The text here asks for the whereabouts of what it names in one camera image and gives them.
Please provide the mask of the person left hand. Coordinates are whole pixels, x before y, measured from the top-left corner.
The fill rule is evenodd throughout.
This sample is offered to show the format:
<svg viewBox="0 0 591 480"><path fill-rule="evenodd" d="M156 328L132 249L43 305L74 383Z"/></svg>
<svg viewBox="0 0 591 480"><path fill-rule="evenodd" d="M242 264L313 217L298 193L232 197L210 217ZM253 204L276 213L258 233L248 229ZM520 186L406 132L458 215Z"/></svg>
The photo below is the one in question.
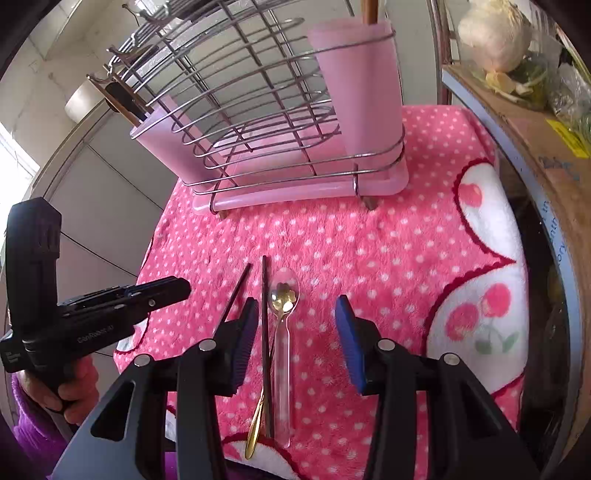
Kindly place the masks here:
<svg viewBox="0 0 591 480"><path fill-rule="evenodd" d="M73 379L60 385L57 393L27 371L18 372L16 378L34 402L52 411L62 412L65 420L73 425L81 425L98 402L99 375L91 356L74 363Z"/></svg>

